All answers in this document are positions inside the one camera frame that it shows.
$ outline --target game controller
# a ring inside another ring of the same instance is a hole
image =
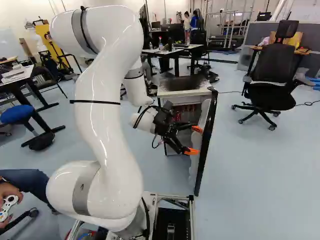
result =
[[[19,197],[16,195],[9,195],[3,200],[3,205],[0,211],[0,223],[3,223],[9,216],[9,211],[12,206],[16,205]]]

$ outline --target stool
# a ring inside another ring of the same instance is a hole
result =
[[[21,147],[29,145],[31,150],[40,151],[53,144],[55,134],[44,132],[39,135],[29,123],[31,117],[36,115],[36,110],[30,105],[17,105],[7,109],[1,114],[0,120],[4,124],[18,125],[23,124],[35,136],[33,139],[23,143]]]

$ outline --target gray floor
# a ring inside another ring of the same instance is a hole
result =
[[[210,57],[228,58],[217,53]],[[180,60],[181,74],[188,73],[188,62]],[[242,90],[245,72],[237,71],[236,64],[212,62],[211,66],[220,75],[220,81],[214,84],[219,92]],[[61,86],[72,99],[73,82],[63,82]],[[0,144],[2,169],[40,169],[50,175],[69,161],[95,159],[75,128],[73,106],[58,89],[43,95],[48,102],[58,101],[60,105],[42,111],[41,116],[51,127],[66,125],[66,129],[57,133],[54,145],[43,152],[21,148],[20,144],[32,135],[18,130],[19,137]],[[297,103],[320,100],[320,92],[308,87],[299,87],[293,95]],[[41,106],[32,96],[29,100],[36,107]],[[283,112],[275,119],[277,130],[271,132],[260,116],[243,125],[237,123],[248,112],[233,111],[230,106],[243,100],[239,93],[219,95],[200,196],[195,200],[196,239],[318,240],[320,103]],[[122,126],[140,164],[145,190],[191,194],[189,160],[179,156],[166,158],[162,147],[152,149],[153,136],[135,132],[127,123],[135,111],[129,102],[122,101]],[[63,215],[53,216],[47,206],[31,194],[25,195],[14,215],[17,217],[32,207],[39,208],[41,216],[13,239],[64,239],[74,220]],[[19,227],[12,229],[1,239],[8,239],[18,230]]]

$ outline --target chair armrest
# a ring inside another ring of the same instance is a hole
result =
[[[297,73],[294,76],[294,80],[297,81],[301,85],[306,85],[306,86],[310,86],[310,87],[316,86],[316,84],[313,81],[306,79],[306,76],[303,73]]]
[[[251,83],[252,78],[250,76],[244,75],[242,79],[245,83]]]

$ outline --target person's hand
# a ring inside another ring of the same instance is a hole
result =
[[[10,223],[12,217],[13,215],[11,214],[4,222],[0,222],[0,229],[4,229],[8,225],[8,223]]]
[[[4,182],[0,184],[0,208],[4,204],[4,198],[10,195],[16,195],[19,198],[18,204],[21,203],[24,195],[19,191],[18,188],[11,185],[8,182]]]

